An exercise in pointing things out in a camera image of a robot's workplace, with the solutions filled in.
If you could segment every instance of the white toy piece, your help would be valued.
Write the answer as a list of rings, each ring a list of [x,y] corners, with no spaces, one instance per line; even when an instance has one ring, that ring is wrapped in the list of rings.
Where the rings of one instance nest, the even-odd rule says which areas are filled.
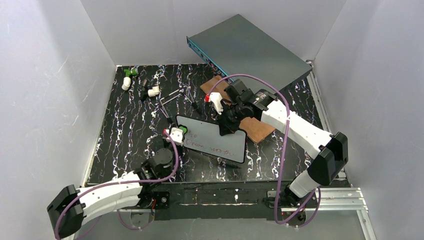
[[[124,77],[123,78],[123,83],[122,83],[122,90],[127,91],[131,86],[131,78],[129,77]]]
[[[147,91],[147,94],[148,94],[149,97],[157,96],[157,95],[159,95],[159,93],[161,93],[159,86],[154,86]]]
[[[173,128],[171,128],[171,133],[170,133],[170,130],[169,129],[166,129],[165,131],[169,134],[169,136],[175,142],[175,145],[182,146],[184,144],[184,140],[183,140],[184,131],[182,129],[173,127]],[[168,143],[171,142],[171,140],[170,140],[169,137],[167,137],[165,140]]]
[[[212,92],[209,96],[209,103],[213,104],[213,108],[219,115],[221,115],[224,111],[221,99],[223,99],[223,96],[221,96],[221,93],[219,92]]]

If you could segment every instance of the gray metal box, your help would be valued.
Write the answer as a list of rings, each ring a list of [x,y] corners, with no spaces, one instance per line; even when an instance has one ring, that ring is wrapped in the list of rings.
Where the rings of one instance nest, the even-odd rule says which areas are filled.
[[[218,75],[253,75],[280,92],[305,79],[312,70],[309,64],[239,14],[187,37],[187,43]],[[253,79],[240,79],[254,93],[260,89],[270,91]]]

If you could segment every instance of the white plastic part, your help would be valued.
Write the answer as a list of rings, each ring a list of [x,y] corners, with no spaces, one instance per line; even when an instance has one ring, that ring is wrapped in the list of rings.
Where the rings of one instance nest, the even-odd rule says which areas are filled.
[[[305,170],[294,179],[288,188],[296,194],[296,196],[303,198],[318,186],[319,184],[312,180],[308,171]]]
[[[224,110],[221,104],[221,99],[223,99],[223,96],[221,96],[221,93],[219,92],[212,92],[209,95],[209,102],[213,103],[213,108],[219,115],[221,115]]]
[[[124,77],[123,78],[123,83],[122,83],[122,89],[124,91],[127,91],[130,88],[130,86],[131,86],[131,78],[129,78],[127,76]]]
[[[269,124],[284,133],[287,123],[286,106],[280,101],[272,101],[268,110],[262,113],[261,122]],[[328,131],[307,122],[295,112],[290,111],[288,137],[299,144],[307,154],[315,159],[321,152],[320,146],[327,145],[332,139]]]
[[[169,129],[166,129],[165,131],[169,134],[169,136],[175,142],[175,145],[182,146],[184,144],[183,142],[184,131],[182,129],[173,127],[171,128],[171,133]],[[167,137],[166,141],[169,143],[171,140],[169,137]]]
[[[149,97],[154,97],[154,96],[159,95],[160,92],[161,92],[161,90],[159,89],[159,86],[154,86],[147,91],[147,94],[148,94]]]
[[[130,172],[120,178],[110,182],[138,181],[139,176],[134,172]],[[79,188],[78,195],[88,191],[93,187]],[[135,206],[140,200],[138,194],[142,191],[139,183],[117,184],[105,186],[96,189],[79,199],[81,204],[85,204],[84,215],[87,216],[83,220],[83,224],[100,215],[112,212],[123,207]]]
[[[345,179],[346,178],[346,173],[340,171],[340,172],[338,172],[338,177],[341,178],[341,179]]]
[[[135,206],[140,201],[140,198],[138,196],[129,196],[123,199],[119,199],[117,201],[111,202],[107,205],[104,205],[102,207],[97,208],[96,210],[92,211],[90,214],[88,214],[83,220],[82,225],[88,223],[89,221],[103,215],[107,214],[113,211],[116,211],[118,209],[122,209],[125,207],[131,207]]]

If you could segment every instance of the green plastic part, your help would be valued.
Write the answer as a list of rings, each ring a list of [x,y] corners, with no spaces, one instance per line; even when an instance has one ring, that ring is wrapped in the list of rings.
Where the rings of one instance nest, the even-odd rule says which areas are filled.
[[[125,77],[136,76],[139,74],[139,70],[137,70],[136,67],[134,67],[132,70],[124,69],[123,71],[125,72]]]
[[[178,128],[181,129],[184,134],[187,133],[187,128],[185,128],[183,126],[179,126]]]

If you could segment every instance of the gray floor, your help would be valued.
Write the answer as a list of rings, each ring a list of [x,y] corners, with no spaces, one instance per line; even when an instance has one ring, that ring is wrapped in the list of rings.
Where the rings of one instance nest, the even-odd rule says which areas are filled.
[[[131,225],[129,213],[123,213],[122,217]],[[84,233],[90,226],[89,222],[80,232]],[[365,237],[356,211],[320,211],[309,225],[299,230],[264,219],[180,219],[155,221],[143,231],[126,229],[119,222],[116,212],[111,212],[104,215],[84,239],[364,240]]]

